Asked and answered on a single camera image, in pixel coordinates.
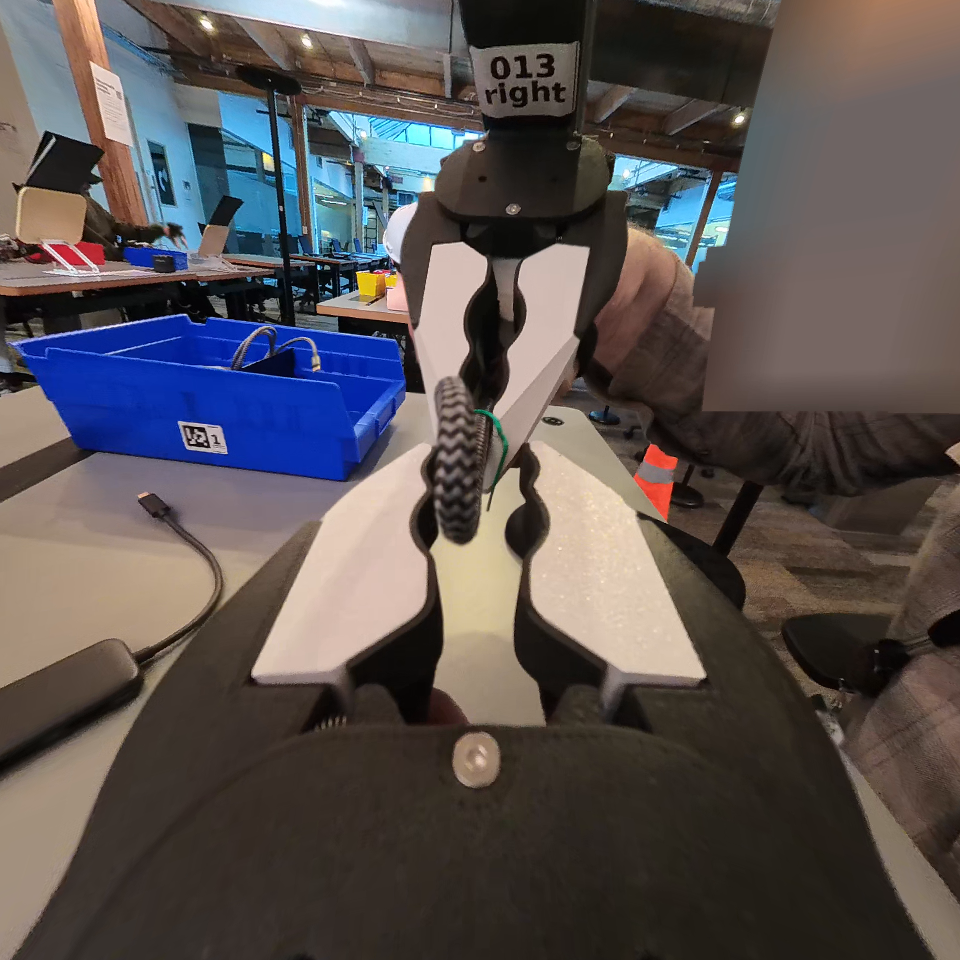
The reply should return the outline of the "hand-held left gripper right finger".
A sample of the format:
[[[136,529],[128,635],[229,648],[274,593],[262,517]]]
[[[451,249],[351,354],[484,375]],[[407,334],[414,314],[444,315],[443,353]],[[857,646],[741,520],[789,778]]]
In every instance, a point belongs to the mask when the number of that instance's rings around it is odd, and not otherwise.
[[[513,648],[543,707],[568,689],[617,710],[628,690],[695,689],[707,672],[622,496],[544,442],[519,457],[523,502],[510,515],[521,564]]]

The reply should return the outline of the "black round stool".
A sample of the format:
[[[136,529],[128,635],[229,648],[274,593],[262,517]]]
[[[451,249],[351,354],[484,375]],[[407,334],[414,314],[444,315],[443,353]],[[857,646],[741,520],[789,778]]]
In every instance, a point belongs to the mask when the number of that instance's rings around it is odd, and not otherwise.
[[[892,638],[891,622],[878,614],[814,613],[787,619],[781,636],[801,671],[816,684],[876,698],[912,658],[933,648],[925,638]]]

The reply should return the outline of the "small blue tray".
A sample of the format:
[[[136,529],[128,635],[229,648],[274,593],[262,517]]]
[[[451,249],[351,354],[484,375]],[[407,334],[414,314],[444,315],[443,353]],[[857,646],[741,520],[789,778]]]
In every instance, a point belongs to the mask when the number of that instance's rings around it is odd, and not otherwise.
[[[187,253],[162,246],[124,246],[123,258],[131,267],[154,273],[173,274],[189,269]]]

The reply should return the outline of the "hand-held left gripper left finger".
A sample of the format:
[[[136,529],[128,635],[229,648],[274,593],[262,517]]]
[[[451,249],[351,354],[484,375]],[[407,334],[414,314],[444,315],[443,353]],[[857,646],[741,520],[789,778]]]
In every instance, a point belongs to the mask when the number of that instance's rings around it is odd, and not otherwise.
[[[424,706],[443,650],[422,442],[352,487],[318,532],[251,670],[260,686],[367,684]]]

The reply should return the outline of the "orange traffic cone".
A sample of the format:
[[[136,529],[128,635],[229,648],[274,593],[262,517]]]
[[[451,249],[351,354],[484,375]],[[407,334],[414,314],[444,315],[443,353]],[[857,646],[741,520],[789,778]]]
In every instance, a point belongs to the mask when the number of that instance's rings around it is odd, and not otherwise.
[[[668,522],[678,458],[650,443],[638,461],[633,480],[664,522]]]

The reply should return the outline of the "blue storage bin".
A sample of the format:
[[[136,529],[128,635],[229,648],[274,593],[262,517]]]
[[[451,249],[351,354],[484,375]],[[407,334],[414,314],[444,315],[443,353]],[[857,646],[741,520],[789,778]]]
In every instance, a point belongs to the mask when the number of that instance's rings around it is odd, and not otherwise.
[[[287,348],[296,378],[240,368]],[[77,447],[344,481],[405,399],[395,340],[186,315],[18,344]]]

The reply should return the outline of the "grey work table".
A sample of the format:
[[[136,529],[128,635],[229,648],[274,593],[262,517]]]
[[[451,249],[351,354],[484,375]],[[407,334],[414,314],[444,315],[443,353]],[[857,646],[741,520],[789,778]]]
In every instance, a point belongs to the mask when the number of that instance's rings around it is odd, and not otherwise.
[[[21,259],[1,268],[2,334],[35,318],[47,332],[77,330],[72,318],[111,309],[134,319],[167,313],[206,319],[217,315],[201,310],[214,298],[222,301],[227,318],[246,320],[251,294],[261,292],[272,275],[270,270],[231,263],[162,273],[108,262],[98,271],[71,272],[54,263]]]

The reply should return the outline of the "black pole with round disc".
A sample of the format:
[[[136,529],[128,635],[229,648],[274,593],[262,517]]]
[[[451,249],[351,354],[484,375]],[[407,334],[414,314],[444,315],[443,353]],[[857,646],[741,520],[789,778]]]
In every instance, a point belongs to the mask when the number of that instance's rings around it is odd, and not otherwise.
[[[296,325],[293,296],[293,271],[291,250],[287,233],[286,199],[282,172],[281,138],[278,114],[278,95],[296,97],[303,93],[301,84],[282,71],[267,69],[251,64],[241,64],[233,68],[236,78],[249,87],[263,91],[267,99],[270,124],[271,157],[273,160],[274,190],[279,222],[279,247],[281,255],[282,289],[280,315],[285,326]]]

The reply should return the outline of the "person's right hand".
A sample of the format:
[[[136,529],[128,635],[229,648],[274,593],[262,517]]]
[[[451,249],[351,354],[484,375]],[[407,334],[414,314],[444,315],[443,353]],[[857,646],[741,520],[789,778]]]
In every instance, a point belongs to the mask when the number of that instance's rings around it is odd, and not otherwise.
[[[640,341],[673,288],[672,253],[651,233],[630,229],[616,289],[595,319],[593,361],[609,375]]]

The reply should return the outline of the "white object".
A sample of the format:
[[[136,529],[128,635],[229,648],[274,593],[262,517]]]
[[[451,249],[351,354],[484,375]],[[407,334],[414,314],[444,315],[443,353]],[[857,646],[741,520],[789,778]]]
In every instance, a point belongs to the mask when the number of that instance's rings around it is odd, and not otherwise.
[[[2,772],[125,706],[142,687],[140,664],[116,638],[102,640],[3,686]]]

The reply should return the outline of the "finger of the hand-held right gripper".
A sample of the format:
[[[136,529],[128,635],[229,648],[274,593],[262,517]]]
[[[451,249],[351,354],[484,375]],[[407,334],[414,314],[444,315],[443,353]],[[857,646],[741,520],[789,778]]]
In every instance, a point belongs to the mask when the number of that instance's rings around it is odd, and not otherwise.
[[[489,259],[494,281],[488,358],[491,411],[508,451],[529,439],[576,352],[575,335],[589,264],[587,246],[556,244],[525,259]]]
[[[462,379],[474,400],[487,390],[483,326],[493,315],[492,282],[487,258],[467,243],[432,246],[414,329],[432,436],[439,433],[435,393],[443,379]]]

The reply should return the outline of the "wooden post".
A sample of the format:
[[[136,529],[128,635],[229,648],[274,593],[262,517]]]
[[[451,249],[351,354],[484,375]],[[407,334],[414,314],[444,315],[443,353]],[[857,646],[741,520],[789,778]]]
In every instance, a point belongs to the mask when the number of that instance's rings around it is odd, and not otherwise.
[[[54,1],[54,11],[90,140],[102,149],[99,170],[109,210],[118,220],[145,225],[127,99],[111,70],[97,6]]]

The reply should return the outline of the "white hard hat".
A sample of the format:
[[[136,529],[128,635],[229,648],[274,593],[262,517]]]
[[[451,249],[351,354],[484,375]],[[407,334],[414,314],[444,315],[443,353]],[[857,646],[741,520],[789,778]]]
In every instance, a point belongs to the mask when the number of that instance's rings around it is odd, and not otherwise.
[[[401,274],[403,241],[417,213],[418,205],[419,202],[415,200],[393,211],[384,230],[383,246],[395,270]]]

